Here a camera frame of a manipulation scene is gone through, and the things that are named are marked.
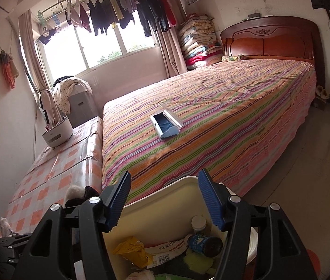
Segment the white plush toy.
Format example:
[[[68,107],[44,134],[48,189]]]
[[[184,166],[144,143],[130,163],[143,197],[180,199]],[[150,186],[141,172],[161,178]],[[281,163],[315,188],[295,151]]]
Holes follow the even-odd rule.
[[[76,207],[94,196],[99,196],[99,193],[91,186],[71,185],[67,189],[64,206]]]

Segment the yellow foil bag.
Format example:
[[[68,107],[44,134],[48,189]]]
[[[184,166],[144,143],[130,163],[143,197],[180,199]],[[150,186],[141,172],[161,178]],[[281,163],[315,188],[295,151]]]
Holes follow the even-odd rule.
[[[146,252],[144,244],[135,236],[118,244],[112,253],[122,256],[140,269],[146,269],[153,263],[153,255]]]

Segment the white red medicine box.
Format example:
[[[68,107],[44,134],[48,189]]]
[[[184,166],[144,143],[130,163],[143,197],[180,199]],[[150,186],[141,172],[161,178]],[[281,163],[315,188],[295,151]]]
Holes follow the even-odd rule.
[[[151,269],[165,264],[185,253],[187,249],[188,245],[184,240],[177,240],[148,247],[145,249],[145,252],[147,257],[149,257],[149,263],[145,266],[145,269]]]

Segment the dark spray can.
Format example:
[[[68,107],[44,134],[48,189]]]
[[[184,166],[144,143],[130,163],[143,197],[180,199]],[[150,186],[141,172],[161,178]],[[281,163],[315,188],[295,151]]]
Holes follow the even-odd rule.
[[[189,234],[184,238],[188,248],[208,258],[217,257],[223,248],[221,238],[203,234]]]

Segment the white floral spray can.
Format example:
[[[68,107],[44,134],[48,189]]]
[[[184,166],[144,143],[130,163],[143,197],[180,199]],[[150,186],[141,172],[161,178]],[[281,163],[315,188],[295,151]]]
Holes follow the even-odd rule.
[[[207,229],[207,220],[203,216],[193,216],[191,226],[195,234],[202,234]]]

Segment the green tissue pack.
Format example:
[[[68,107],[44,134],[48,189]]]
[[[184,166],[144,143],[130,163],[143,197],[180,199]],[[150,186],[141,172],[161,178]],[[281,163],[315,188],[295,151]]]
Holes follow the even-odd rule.
[[[155,280],[192,280],[191,278],[188,277],[183,277],[183,276],[176,276],[173,274],[157,274],[154,277]]]

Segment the white tissue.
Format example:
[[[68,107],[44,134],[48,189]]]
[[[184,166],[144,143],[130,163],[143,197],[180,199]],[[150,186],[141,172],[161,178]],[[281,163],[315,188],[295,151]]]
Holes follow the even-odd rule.
[[[151,270],[143,270],[131,273],[126,280],[155,280],[155,276]]]

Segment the cream plastic bin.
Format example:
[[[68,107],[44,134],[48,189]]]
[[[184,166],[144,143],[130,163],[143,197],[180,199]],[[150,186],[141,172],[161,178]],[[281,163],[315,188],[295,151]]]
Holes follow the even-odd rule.
[[[117,279],[126,279],[133,264],[112,252],[118,244],[134,236],[146,247],[173,242],[193,234],[191,220],[203,216],[207,231],[226,240],[227,234],[212,224],[196,176],[186,176],[124,207],[118,225],[104,234],[109,259]]]

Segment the white pen holder box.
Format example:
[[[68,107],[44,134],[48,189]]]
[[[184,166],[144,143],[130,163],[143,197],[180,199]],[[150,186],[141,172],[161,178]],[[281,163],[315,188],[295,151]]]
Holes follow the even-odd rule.
[[[67,142],[73,135],[73,128],[67,117],[61,122],[57,123],[53,128],[48,129],[43,135],[45,143],[51,147],[56,148]]]

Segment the grey air cooler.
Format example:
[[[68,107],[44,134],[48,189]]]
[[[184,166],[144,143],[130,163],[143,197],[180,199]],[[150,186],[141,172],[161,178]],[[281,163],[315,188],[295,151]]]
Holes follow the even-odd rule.
[[[70,113],[67,115],[73,128],[99,116],[99,110],[91,94],[82,84],[76,84],[68,97]]]

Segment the slippers by bed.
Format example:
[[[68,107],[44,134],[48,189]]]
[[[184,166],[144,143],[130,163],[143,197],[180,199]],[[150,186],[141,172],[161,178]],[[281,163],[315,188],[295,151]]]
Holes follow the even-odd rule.
[[[316,87],[316,94],[318,97],[320,97],[322,100],[328,100],[329,99],[329,94],[327,92],[327,90],[322,87],[321,85],[318,85]]]

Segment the floral cloth on cooler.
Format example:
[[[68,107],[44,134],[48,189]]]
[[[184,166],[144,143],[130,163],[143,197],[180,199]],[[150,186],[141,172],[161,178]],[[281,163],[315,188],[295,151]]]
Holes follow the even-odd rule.
[[[83,91],[93,94],[90,84],[75,76],[64,76],[57,79],[53,84],[53,97],[57,107],[64,114],[70,114],[71,106],[68,98],[71,96],[74,87],[81,85]]]

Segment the pink curtain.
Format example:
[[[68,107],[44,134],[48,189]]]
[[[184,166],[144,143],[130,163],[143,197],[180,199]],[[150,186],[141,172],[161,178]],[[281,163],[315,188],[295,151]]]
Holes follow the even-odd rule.
[[[30,10],[19,17],[19,31],[28,69],[37,89],[39,91],[49,89],[49,83],[35,50]]]
[[[167,32],[162,32],[161,29],[158,29],[155,34],[158,38],[167,77],[170,78],[186,73],[188,70],[175,28],[172,27]]]

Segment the left pink curtain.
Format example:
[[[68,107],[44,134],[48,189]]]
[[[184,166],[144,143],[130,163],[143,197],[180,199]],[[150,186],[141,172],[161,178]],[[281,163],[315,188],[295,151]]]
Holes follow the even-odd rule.
[[[49,89],[49,83],[35,50],[30,10],[19,17],[19,31],[28,69],[37,89],[39,91]]]

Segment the hanging clothes row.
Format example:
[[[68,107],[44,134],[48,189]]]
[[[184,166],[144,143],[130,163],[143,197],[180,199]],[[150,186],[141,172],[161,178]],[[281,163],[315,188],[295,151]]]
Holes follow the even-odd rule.
[[[182,1],[191,5],[199,0]],[[48,30],[49,20],[54,21],[56,28],[61,28],[59,16],[63,14],[67,24],[98,35],[107,34],[113,24],[125,29],[130,22],[135,21],[134,13],[137,13],[146,37],[158,29],[168,32],[177,26],[170,0],[58,0],[54,6],[39,11],[37,17],[45,31]],[[39,41],[47,44],[56,28],[50,29],[49,36],[41,36]]]

